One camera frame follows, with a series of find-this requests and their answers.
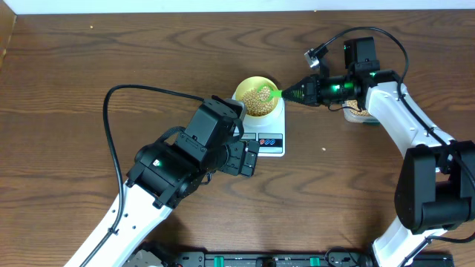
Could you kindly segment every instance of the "white scale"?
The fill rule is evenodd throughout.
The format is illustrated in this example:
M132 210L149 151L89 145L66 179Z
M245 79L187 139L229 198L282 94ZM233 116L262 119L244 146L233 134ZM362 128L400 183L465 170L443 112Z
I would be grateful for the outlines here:
M279 98L275 109L265 116L246 115L242 139L259 141L258 156L283 156L285 154L285 104Z

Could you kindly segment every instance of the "bowl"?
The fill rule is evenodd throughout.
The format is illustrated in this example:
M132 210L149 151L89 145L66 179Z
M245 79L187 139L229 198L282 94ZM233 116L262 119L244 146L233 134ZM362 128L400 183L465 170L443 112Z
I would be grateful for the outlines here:
M246 92L251 91L253 89L258 89L261 85L268 85L271 90L278 90L277 86L271 80L269 80L267 78L264 78L264 77L254 76L254 77L250 77L250 78L247 78L247 79L243 80L237 86L236 92L235 92L236 100L243 101L243 96ZM279 99L280 99L280 97L274 97L270 101L272 103L272 111L269 112L268 114L263 115L263 116L251 116L249 114L246 114L246 116L256 117L256 118L269 116L275 110L275 108L277 107Z
M243 80L236 88L236 91L232 98L234 100L242 101L242 98L245 92L252 90L254 88L259 88L259 86L266 84L271 90L278 90L277 86L269 79L259 76L254 76ZM244 117L243 124L255 127L262 127L269 125L276 121L276 119L281 115L282 110L284 109L284 99L281 97L275 97L271 100L272 102L272 111L263 116L251 116L246 114Z

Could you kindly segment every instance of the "green led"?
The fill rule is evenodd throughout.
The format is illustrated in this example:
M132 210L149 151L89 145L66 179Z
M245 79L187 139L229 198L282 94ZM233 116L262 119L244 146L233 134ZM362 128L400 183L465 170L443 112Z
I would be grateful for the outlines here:
M162 165L162 162L156 159L154 163L152 163L155 167L160 167Z
M352 82L345 82L343 87L345 87L345 89L351 89L351 88L353 88L353 83Z

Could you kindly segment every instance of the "cable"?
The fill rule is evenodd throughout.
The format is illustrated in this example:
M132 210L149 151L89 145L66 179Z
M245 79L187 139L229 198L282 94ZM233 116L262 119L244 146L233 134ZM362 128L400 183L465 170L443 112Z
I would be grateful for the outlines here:
M119 211L117 212L117 217L112 224L112 226L108 229L107 234L101 239L101 241L96 245L96 247L92 250L92 252L84 259L81 263L81 267L86 266L89 261L94 257L94 255L101 249L101 247L105 244L105 242L109 239L112 234L117 233L118 229L117 226L119 225L120 219L122 218L122 213L124 212L124 189L122 186L122 173L120 171L119 159L117 158L116 148L114 147L114 141L112 140L111 129L109 127L109 118L108 118L108 104L109 99L112 96L112 93L116 90L123 89L123 88L130 88L130 89L143 89L143 90L150 90L159 93L167 93L171 94L172 96L181 96L186 97L189 99L195 99L198 101L204 101L203 98L199 96L192 96L186 93L178 93L171 90L165 90L161 88L154 88L151 86L146 85L117 85L112 87L105 95L104 98L104 105L102 106L102 119L104 121L104 130L105 130L105 137L107 138L107 143L109 145L109 149L111 150L112 161L114 162L114 167L116 170L117 175L117 183L119 184Z
M447 237L428 236L424 239L424 241L419 246L417 246L416 249L414 249L414 251L411 254L409 254L409 256L404 258L404 261L402 262L402 264L400 266L405 266L406 263L410 259L415 257L422 249L424 249L424 247L426 245L431 244L432 240L439 240L439 241L443 241L443 242L456 243L456 244L466 244L466 243L469 243L469 242L472 242L472 241L475 240L475 233L473 233L471 236L469 236L467 238L464 238L464 239L461 239L461 240L454 239L454 238L447 238Z
M354 111L356 111L356 112L362 112L361 108L360 108L359 110L357 110L357 109L354 108L354 107L346 106L346 107L341 107L341 108L337 108L337 109L334 109L334 110L333 110L333 109L330 108L331 106L332 106L332 104L330 104L330 105L328 106L328 110L329 110L329 111L333 111L333 112L334 112L334 111L340 111L340 110L342 110L342 109L351 109L351 110L354 110Z
M336 246L336 247L332 247L331 249L329 249L327 251L327 253L325 253L324 255L324 260L328 263L328 265L330 266L333 266L335 267L331 262L330 262L330 259L328 258L328 254L331 252L331 251L334 251L336 249L341 249L342 251L345 251L348 253L348 255L350 256L351 260L355 263L354 266L350 266L350 267L358 267L358 262L355 260L355 258L353 257L353 255L344 247L341 247L341 246Z

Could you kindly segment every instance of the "black bracket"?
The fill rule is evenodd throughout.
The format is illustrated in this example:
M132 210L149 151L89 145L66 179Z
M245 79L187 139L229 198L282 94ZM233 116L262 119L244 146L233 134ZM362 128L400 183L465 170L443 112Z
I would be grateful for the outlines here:
M475 191L468 175L451 160L449 151L457 153L475 173L472 141L435 148L419 146L406 151L394 203L402 225L413 234L433 228L454 230L475 219ZM450 174L449 179L436 182L436 168Z

